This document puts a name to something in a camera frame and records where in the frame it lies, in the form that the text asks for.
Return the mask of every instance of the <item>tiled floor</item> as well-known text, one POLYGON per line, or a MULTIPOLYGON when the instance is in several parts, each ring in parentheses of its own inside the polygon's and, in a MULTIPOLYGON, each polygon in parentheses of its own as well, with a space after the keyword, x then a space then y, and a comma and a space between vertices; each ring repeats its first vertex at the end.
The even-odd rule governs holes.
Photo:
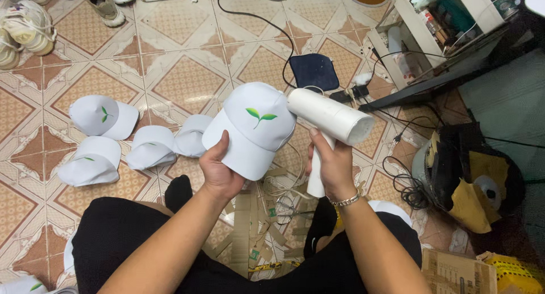
MULTIPOLYGON (((343 89, 354 75, 371 70, 375 58, 366 33, 386 10, 351 0, 222 0, 222 5, 259 14, 285 29, 294 37, 295 54, 319 52, 332 58, 343 89)), ((53 0, 46 9, 58 31, 54 52, 43 58, 23 53, 19 67, 0 73, 0 282, 34 274, 52 290, 75 282, 73 274, 64 272, 62 252, 91 200, 117 196, 163 202, 164 191, 176 176, 187 174, 195 190, 203 183, 197 159, 179 157, 169 167, 130 170, 124 161, 129 138, 120 142, 123 156, 117 183, 65 185, 57 177, 58 166, 85 138, 67 115, 70 103, 84 95, 109 95, 140 110, 139 127, 154 124, 176 131, 191 114, 214 116, 242 83, 263 81, 287 89, 281 73, 291 49, 280 31, 249 16, 223 13, 217 0, 136 1, 122 7, 127 20, 118 28, 102 24, 84 0, 53 0)), ((286 78, 294 82, 289 67, 286 78)), ((368 99, 395 91, 388 73, 377 65, 368 99)), ((437 104, 445 120, 467 121, 456 91, 437 104)), ((426 108, 389 112, 407 119, 420 114, 434 118, 426 108)), ((376 124, 370 137, 354 148, 355 183, 365 181, 364 192, 372 199, 392 201, 412 214, 423 243, 448 249, 455 232, 452 223, 435 213, 412 212, 382 166, 384 157, 392 155, 410 167, 431 132, 408 129, 395 144, 393 138, 403 124, 383 114, 373 116, 376 124)), ((308 128, 300 121, 290 140, 302 153, 310 142, 308 128)), ((289 174, 282 180, 289 182, 299 172, 300 160, 285 146, 274 164, 287 168, 289 174)), ((402 171, 393 160, 384 167, 402 171)), ((285 246, 267 236, 274 246, 273 261, 283 259, 283 250, 302 246, 301 237, 291 235, 293 223, 301 224, 294 219, 281 228, 288 238, 285 246)), ((208 242, 215 247, 232 231, 232 224, 231 215, 222 215, 208 242)), ((466 245, 458 250, 466 252, 466 245)), ((228 247, 219 259, 228 263, 229 258, 228 247)), ((255 273, 252 280, 273 275, 255 273)))

